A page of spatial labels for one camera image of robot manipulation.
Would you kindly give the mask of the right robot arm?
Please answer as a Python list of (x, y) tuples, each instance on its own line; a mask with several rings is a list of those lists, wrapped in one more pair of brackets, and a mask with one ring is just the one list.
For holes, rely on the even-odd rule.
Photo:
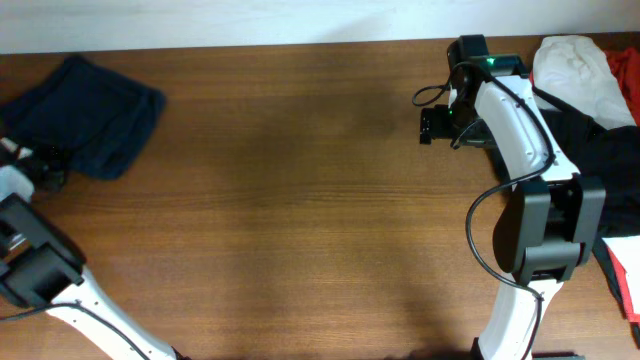
[[(516, 56), (471, 56), (450, 63), (437, 86), (447, 104), (421, 103), (420, 141), (452, 147), (494, 146), (507, 180), (479, 195), (465, 218), (473, 257), (499, 281), (490, 319), (475, 338), (473, 359), (530, 359), (549, 303), (590, 256), (606, 191), (563, 153), (537, 107), (534, 88)], [(507, 192), (493, 232), (492, 268), (473, 239), (481, 203)]]

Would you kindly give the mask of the navy blue shorts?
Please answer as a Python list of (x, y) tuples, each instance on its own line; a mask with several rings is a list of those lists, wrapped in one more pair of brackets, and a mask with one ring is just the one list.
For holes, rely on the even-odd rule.
[(62, 166), (114, 180), (140, 155), (166, 96), (74, 55), (42, 83), (1, 106), (9, 138), (33, 150), (56, 150)]

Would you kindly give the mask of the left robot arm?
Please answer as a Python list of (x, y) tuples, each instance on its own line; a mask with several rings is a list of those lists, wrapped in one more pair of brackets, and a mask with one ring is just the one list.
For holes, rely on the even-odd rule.
[(32, 208), (35, 186), (21, 167), (34, 158), (32, 150), (1, 140), (1, 297), (24, 310), (2, 320), (46, 313), (112, 359), (182, 359), (109, 298), (82, 251)]

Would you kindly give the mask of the black shorts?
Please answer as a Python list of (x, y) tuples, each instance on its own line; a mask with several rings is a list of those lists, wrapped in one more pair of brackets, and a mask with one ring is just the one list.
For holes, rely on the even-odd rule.
[(541, 114), (564, 154), (586, 177), (599, 178), (606, 199), (592, 253), (618, 303), (623, 302), (613, 258), (604, 240), (639, 234), (639, 128), (610, 130), (574, 106), (536, 88), (534, 93), (551, 104)]

